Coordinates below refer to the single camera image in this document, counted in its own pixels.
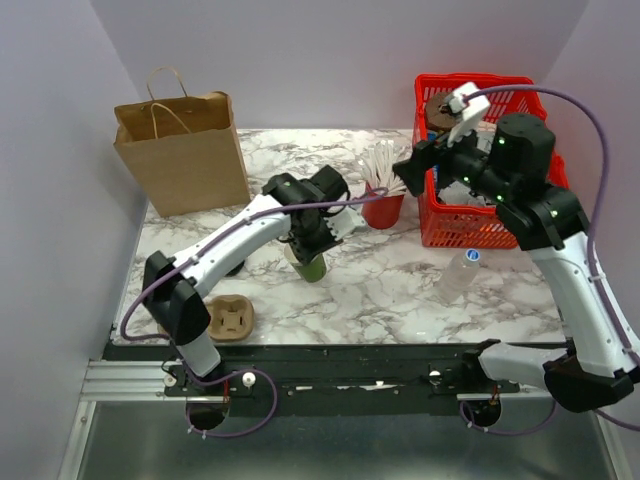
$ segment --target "robotic arm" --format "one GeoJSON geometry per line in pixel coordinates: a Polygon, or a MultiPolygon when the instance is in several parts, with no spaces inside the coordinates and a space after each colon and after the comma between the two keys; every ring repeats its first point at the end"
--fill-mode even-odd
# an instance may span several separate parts
{"type": "MultiPolygon", "coordinates": [[[[472,83],[455,90],[442,108],[456,116],[457,125],[433,141],[418,142],[411,158],[397,163],[394,172],[413,195],[420,195],[425,173],[437,166],[439,188],[457,180],[491,199],[498,218],[549,283],[567,343],[565,348],[544,350],[487,340],[465,355],[464,376],[478,384],[508,380],[536,386],[573,412],[616,403],[640,381],[633,358],[640,342],[599,265],[596,278],[588,268],[589,222],[580,202],[571,191],[547,181],[555,136],[533,115],[504,115],[487,155],[476,147],[475,128],[489,102],[484,96],[465,98],[477,91],[472,83]],[[605,308],[596,282],[613,304],[617,320],[605,308]],[[620,328],[632,348],[625,348],[620,328]]],[[[364,226],[351,208],[336,214],[326,205],[314,207],[345,194],[346,182],[328,166],[310,179],[277,175],[262,195],[206,239],[175,257],[156,252],[147,259],[144,289],[190,261],[180,274],[153,290],[144,305],[198,377],[215,376],[221,362],[207,333],[210,319],[203,298],[220,278],[270,240],[287,236],[298,260],[308,264],[364,226]],[[287,208],[305,203],[311,208],[287,208]],[[251,221],[260,212],[268,213],[251,221]],[[211,244],[213,248],[203,254],[211,244]]]]}
{"type": "Polygon", "coordinates": [[[286,208],[336,201],[345,194],[349,194],[346,182],[329,166],[310,179],[297,180],[288,173],[277,175],[261,195],[207,238],[174,257],[166,258],[158,251],[147,259],[143,289],[192,260],[180,274],[156,288],[144,305],[198,377],[211,374],[221,362],[207,332],[210,316],[203,298],[229,271],[271,240],[288,237],[295,256],[306,265],[340,244],[356,228],[364,227],[360,214],[348,206],[335,213],[326,208],[286,208]],[[261,213],[266,215],[255,221],[249,219],[261,213]],[[202,254],[203,248],[212,243],[215,245],[202,254]]]}
{"type": "Polygon", "coordinates": [[[630,356],[640,346],[598,265],[604,290],[633,349],[624,348],[587,267],[588,220],[569,190],[547,182],[555,135],[538,117],[500,118],[491,153],[476,148],[475,127],[489,108],[486,97],[466,102],[473,83],[455,90],[442,106],[458,118],[450,132],[418,142],[394,172],[413,195],[425,173],[438,166],[438,188],[457,180],[491,199],[496,214],[547,280],[567,337],[567,348],[541,350],[487,341],[476,351],[476,373],[548,390],[566,409],[592,410],[618,402],[640,381],[630,356]]]}

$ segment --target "cardboard cup holder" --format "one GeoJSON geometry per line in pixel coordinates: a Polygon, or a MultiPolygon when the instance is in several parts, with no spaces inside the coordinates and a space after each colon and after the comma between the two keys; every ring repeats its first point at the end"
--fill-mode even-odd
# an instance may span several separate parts
{"type": "Polygon", "coordinates": [[[251,301],[242,295],[220,295],[207,310],[211,315],[209,336],[218,342],[232,342],[247,338],[254,327],[251,301]]]}

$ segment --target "plastic bottle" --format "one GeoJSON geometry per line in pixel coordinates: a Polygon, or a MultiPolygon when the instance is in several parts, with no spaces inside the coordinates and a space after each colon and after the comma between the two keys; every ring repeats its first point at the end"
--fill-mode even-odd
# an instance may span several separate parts
{"type": "Polygon", "coordinates": [[[435,293],[444,303],[456,300],[480,270],[480,252],[470,248],[458,253],[436,282],[435,293]]]}

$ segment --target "paper bag handle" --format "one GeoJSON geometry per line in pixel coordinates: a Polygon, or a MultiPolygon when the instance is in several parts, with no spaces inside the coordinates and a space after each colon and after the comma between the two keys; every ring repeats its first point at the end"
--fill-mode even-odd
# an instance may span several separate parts
{"type": "Polygon", "coordinates": [[[149,74],[149,77],[147,78],[147,92],[149,92],[149,96],[151,97],[151,100],[155,100],[156,99],[156,97],[153,96],[153,93],[151,93],[151,80],[153,80],[153,77],[160,70],[171,70],[173,72],[173,74],[176,76],[176,79],[178,80],[178,83],[180,83],[180,88],[182,88],[182,92],[184,93],[184,96],[185,97],[189,96],[189,95],[187,95],[187,90],[184,88],[184,83],[182,83],[182,77],[180,76],[180,73],[178,73],[178,71],[175,68],[167,65],[165,67],[156,68],[153,72],[151,72],[149,74]]]}
{"type": "Polygon", "coordinates": [[[191,130],[189,130],[189,127],[187,127],[184,124],[184,122],[182,120],[180,120],[180,117],[178,117],[175,113],[173,113],[173,110],[171,110],[166,105],[162,105],[161,103],[152,103],[151,104],[151,118],[153,120],[153,135],[156,137],[156,140],[158,139],[158,125],[156,123],[156,114],[153,112],[153,107],[160,107],[160,108],[163,108],[164,110],[166,110],[167,112],[169,112],[171,114],[171,116],[173,118],[175,118],[180,125],[182,125],[182,127],[187,131],[187,133],[191,133],[191,130]]]}

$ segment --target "marble countertop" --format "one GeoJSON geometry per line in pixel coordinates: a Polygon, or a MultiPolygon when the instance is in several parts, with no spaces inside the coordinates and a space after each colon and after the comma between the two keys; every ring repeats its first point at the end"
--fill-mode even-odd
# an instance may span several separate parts
{"type": "MultiPolygon", "coordinates": [[[[340,171],[354,195],[363,192],[358,152],[381,139],[409,147],[410,131],[249,130],[239,132],[252,193],[269,177],[290,172],[309,177],[324,164],[340,171]]],[[[240,211],[160,218],[149,206],[122,313],[140,293],[144,261],[156,250],[171,255],[192,245],[240,211]]],[[[206,300],[241,294],[251,299],[256,327],[245,344],[376,344],[564,340],[551,293],[529,258],[516,250],[482,250],[481,270],[453,305],[434,299],[432,287],[456,253],[420,243],[417,201],[405,198],[391,229],[369,230],[325,253],[329,271],[316,284],[301,280],[272,242],[251,255],[206,300]]],[[[133,335],[156,333],[140,307],[129,323],[133,335]]],[[[114,343],[126,344],[116,328],[114,343]]],[[[147,343],[163,343],[150,340],[147,343]]]]}

